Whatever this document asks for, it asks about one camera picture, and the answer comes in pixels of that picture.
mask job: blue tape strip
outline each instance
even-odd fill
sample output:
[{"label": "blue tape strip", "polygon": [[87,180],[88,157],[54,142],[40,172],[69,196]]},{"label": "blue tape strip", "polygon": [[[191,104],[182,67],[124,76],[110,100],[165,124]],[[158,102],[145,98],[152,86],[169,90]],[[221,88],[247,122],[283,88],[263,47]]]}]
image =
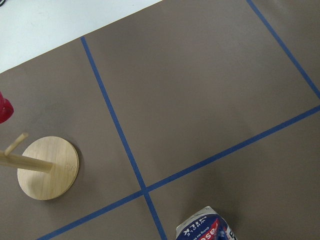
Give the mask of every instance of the blue tape strip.
[{"label": "blue tape strip", "polygon": [[128,144],[127,139],[126,139],[126,136],[125,136],[125,134],[124,134],[124,132],[123,132],[121,126],[120,126],[120,123],[119,123],[119,120],[117,118],[116,112],[115,112],[115,110],[114,110],[114,108],[113,108],[113,106],[111,104],[110,98],[108,96],[108,93],[106,91],[104,83],[101,80],[101,77],[100,77],[99,71],[97,69],[96,63],[95,63],[95,61],[94,61],[94,59],[92,57],[91,51],[89,49],[89,46],[88,46],[87,41],[86,41],[84,36],[81,37],[81,42],[82,42],[82,45],[83,45],[84,50],[86,52],[86,55],[88,57],[88,60],[90,62],[91,68],[92,68],[92,70],[94,72],[96,81],[98,82],[98,85],[100,87],[100,90],[101,90],[101,93],[103,95],[104,101],[105,101],[105,103],[106,103],[106,105],[107,105],[107,107],[109,109],[110,115],[111,115],[113,123],[115,125],[115,128],[116,128],[116,130],[117,130],[117,132],[119,134],[119,137],[121,139],[121,142],[123,144],[125,152],[126,152],[128,158],[129,158],[129,161],[130,161],[131,166],[133,168],[134,174],[135,174],[135,176],[136,176],[136,178],[137,178],[137,180],[139,182],[140,188],[142,189],[145,201],[146,201],[146,203],[148,205],[148,208],[149,208],[149,210],[151,212],[151,215],[153,217],[153,220],[154,220],[154,223],[156,225],[156,228],[157,228],[157,230],[158,230],[158,232],[159,232],[159,234],[161,236],[161,239],[162,240],[167,240],[166,233],[165,233],[165,231],[163,229],[163,226],[162,226],[162,224],[160,222],[160,219],[159,219],[158,214],[156,212],[155,206],[154,206],[154,204],[153,204],[153,202],[151,200],[151,197],[150,197],[149,193],[146,191],[146,189],[147,189],[146,188],[146,184],[145,184],[145,182],[144,182],[144,180],[142,178],[142,175],[140,173],[140,170],[138,168],[138,165],[136,163],[134,155],[131,152],[131,149],[130,149],[129,144]]},{"label": "blue tape strip", "polygon": [[278,36],[276,31],[272,28],[272,26],[269,24],[269,22],[266,20],[266,18],[262,15],[262,13],[259,11],[259,9],[256,7],[256,5],[252,2],[252,0],[246,0],[246,2],[250,5],[252,10],[255,12],[255,14],[260,18],[260,20],[263,22],[263,24],[266,26],[266,28],[269,30],[269,32],[272,34],[274,39],[278,42],[278,44],[281,46],[283,51],[286,53],[286,55],[289,57],[289,59],[292,61],[294,66],[298,69],[300,74],[303,76],[305,81],[309,84],[310,88],[313,90],[313,92],[317,95],[317,97],[320,99],[320,91],[316,87],[316,85],[312,82],[311,78],[308,76],[306,71],[303,69],[303,67],[300,65],[300,63],[297,61],[297,59],[293,56],[293,54],[290,52],[290,50],[287,48],[285,43],[281,40],[281,38]]},{"label": "blue tape strip", "polygon": [[115,209],[117,207],[120,207],[120,206],[122,206],[122,205],[124,205],[124,204],[126,204],[126,203],[128,203],[128,202],[130,202],[132,200],[135,200],[135,199],[141,197],[142,195],[143,195],[143,192],[141,190],[137,191],[134,194],[131,194],[130,196],[122,198],[121,200],[116,201],[116,202],[114,202],[114,203],[112,203],[112,204],[110,204],[108,206],[105,206],[104,208],[101,208],[98,211],[95,211],[95,212],[93,212],[93,213],[91,213],[91,214],[89,214],[87,216],[84,216],[84,217],[82,217],[82,218],[80,218],[80,219],[78,219],[78,220],[76,220],[76,221],[74,221],[74,222],[72,222],[72,223],[70,223],[70,224],[68,224],[66,226],[63,226],[63,227],[61,227],[61,228],[59,228],[59,229],[57,229],[57,230],[55,230],[53,232],[50,232],[47,235],[44,235],[44,236],[38,238],[38,240],[49,240],[49,239],[52,239],[52,238],[54,238],[54,237],[56,237],[56,236],[58,236],[60,234],[65,233],[66,231],[69,231],[69,230],[71,230],[71,229],[73,229],[73,228],[75,228],[75,227],[77,227],[77,226],[79,226],[81,224],[84,224],[84,223],[86,223],[86,222],[88,222],[88,221],[90,221],[90,220],[92,220],[92,219],[94,219],[96,217],[99,217],[102,214],[105,214],[105,213],[107,213],[107,212],[109,212],[109,211],[111,211],[111,210],[113,210],[113,209]]},{"label": "blue tape strip", "polygon": [[184,170],[181,170],[171,176],[168,176],[165,179],[160,180],[160,181],[148,186],[147,190],[148,190],[148,192],[151,192],[155,189],[158,189],[158,188],[162,187],[163,185],[166,185],[166,184],[168,184],[178,178],[181,178],[189,173],[192,173],[193,171],[198,170],[208,164],[211,164],[212,162],[214,162],[216,160],[219,160],[229,154],[232,154],[235,151],[238,151],[239,149],[242,149],[250,144],[253,144],[253,143],[259,141],[260,139],[263,139],[263,138],[265,138],[275,132],[278,132],[279,130],[284,129],[284,128],[286,128],[286,127],[288,127],[288,126],[290,126],[290,125],[292,125],[302,119],[305,119],[305,118],[307,118],[307,117],[309,117],[319,111],[320,111],[320,105],[316,106],[316,107],[314,107],[314,108],[312,108],[312,109],[310,109],[310,110],[308,110],[298,116],[295,116],[295,117],[289,119],[288,121],[285,121],[277,126],[274,126],[274,127],[270,128],[269,130],[266,130],[258,135],[255,135],[255,136],[253,136],[253,137],[251,137],[251,138],[249,138],[249,139],[247,139],[247,140],[245,140],[235,146],[232,146],[232,147],[230,147],[230,148],[228,148],[228,149],[226,149],[226,150],[224,150],[214,156],[211,156],[201,162],[198,162],[190,167],[185,168]]}]

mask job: wooden dowel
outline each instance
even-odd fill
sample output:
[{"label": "wooden dowel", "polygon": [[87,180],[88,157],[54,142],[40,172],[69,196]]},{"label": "wooden dowel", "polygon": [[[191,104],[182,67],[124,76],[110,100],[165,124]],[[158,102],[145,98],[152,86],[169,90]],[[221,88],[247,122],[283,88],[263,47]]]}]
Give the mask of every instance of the wooden dowel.
[{"label": "wooden dowel", "polygon": [[6,148],[6,150],[4,151],[4,155],[7,157],[28,136],[29,134],[27,132],[23,132],[10,146]]},{"label": "wooden dowel", "polygon": [[12,153],[8,156],[5,156],[5,152],[1,150],[0,165],[45,173],[50,172],[53,166],[51,162],[35,159],[32,157],[21,156]]}]

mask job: red label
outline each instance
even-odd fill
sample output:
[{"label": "red label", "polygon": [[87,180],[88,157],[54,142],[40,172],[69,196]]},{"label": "red label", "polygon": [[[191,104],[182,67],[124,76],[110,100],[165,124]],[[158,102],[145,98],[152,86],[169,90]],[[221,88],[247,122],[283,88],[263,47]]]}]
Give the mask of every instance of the red label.
[{"label": "red label", "polygon": [[217,240],[218,236],[218,228],[219,228],[219,219],[216,219],[214,223],[211,225],[211,228],[204,233],[199,240]]}]

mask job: black cable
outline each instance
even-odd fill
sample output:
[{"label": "black cable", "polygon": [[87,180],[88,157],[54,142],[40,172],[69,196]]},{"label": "black cable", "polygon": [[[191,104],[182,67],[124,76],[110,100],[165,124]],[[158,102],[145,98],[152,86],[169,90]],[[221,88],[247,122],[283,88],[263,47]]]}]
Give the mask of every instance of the black cable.
[{"label": "black cable", "polygon": [[0,0],[0,7],[6,2],[6,0]]}]

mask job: blue and white package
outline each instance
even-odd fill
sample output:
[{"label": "blue and white package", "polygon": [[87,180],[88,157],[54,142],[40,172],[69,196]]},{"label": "blue and white package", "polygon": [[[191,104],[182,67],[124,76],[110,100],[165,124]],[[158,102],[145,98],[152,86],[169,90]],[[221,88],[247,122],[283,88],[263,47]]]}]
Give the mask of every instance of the blue and white package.
[{"label": "blue and white package", "polygon": [[227,222],[210,206],[176,228],[176,240],[237,240]]}]

